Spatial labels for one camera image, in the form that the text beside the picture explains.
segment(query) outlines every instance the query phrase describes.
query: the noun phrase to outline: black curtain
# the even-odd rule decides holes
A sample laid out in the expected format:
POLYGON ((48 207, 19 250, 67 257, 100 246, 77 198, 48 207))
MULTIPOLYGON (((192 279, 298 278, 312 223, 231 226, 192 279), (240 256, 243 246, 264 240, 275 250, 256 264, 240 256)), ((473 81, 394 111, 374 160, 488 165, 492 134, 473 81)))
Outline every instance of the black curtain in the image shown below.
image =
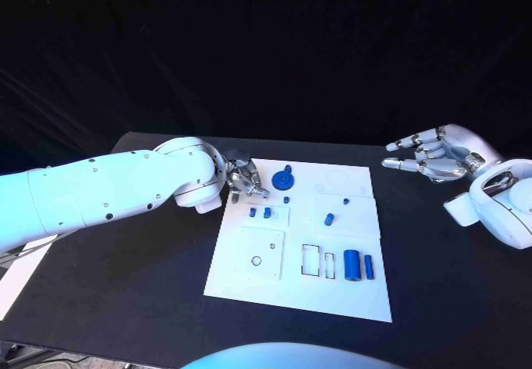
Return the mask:
POLYGON ((127 131, 386 145, 453 122, 530 156, 530 15, 489 3, 5 1, 0 171, 127 131))

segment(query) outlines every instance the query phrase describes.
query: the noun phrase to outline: black table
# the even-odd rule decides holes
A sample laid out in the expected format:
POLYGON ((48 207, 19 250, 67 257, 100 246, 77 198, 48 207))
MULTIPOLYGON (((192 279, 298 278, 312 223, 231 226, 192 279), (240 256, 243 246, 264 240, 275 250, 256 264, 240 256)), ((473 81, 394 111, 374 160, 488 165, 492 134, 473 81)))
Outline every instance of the black table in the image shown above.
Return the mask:
MULTIPOLYGON (((114 152, 172 137, 130 133, 114 152)), ((224 210, 198 214, 172 199, 55 243, 0 323, 2 341, 164 367, 269 341, 407 367, 532 365, 532 248, 505 246, 479 224, 458 226, 442 205, 468 181, 435 185, 384 169, 381 147, 205 140, 256 158, 371 168, 394 323, 205 297, 224 210)))

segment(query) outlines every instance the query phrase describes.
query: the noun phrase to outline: blue object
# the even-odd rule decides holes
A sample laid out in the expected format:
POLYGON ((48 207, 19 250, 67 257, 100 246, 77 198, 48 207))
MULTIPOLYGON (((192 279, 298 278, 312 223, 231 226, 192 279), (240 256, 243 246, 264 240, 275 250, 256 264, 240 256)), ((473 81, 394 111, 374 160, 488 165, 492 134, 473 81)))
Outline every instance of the blue object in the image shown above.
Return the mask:
POLYGON ((325 218, 325 225, 331 225, 334 223, 335 214, 328 214, 328 217, 325 218))
POLYGON ((374 275, 374 263, 373 263, 373 256, 364 255, 364 264, 367 265, 367 278, 375 279, 374 275))
POLYGON ((344 266, 347 271, 347 279, 349 281, 361 281, 361 254, 357 250, 347 250, 344 252, 344 266))
POLYGON ((292 189, 295 186, 295 176, 292 175, 292 167, 288 165, 285 171, 279 171, 272 178, 272 184, 280 191, 292 189))

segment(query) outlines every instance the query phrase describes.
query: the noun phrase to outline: robotic arm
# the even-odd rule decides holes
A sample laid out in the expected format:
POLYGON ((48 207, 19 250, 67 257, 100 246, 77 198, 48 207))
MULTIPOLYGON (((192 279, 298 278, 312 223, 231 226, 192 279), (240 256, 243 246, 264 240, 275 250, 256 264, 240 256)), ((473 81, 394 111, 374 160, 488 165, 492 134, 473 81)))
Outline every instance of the robotic arm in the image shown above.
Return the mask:
POLYGON ((458 223, 481 221, 497 238, 515 248, 532 246, 532 161, 505 161, 479 135, 446 125, 403 138, 388 151, 416 148, 416 160, 388 158, 383 165, 417 171, 435 183, 472 180, 471 191, 443 205, 458 223))
POLYGON ((249 154, 231 158, 200 138, 176 138, 153 151, 104 155, 55 168, 0 177, 0 254, 29 241, 156 209, 171 196, 202 214, 262 188, 249 154))

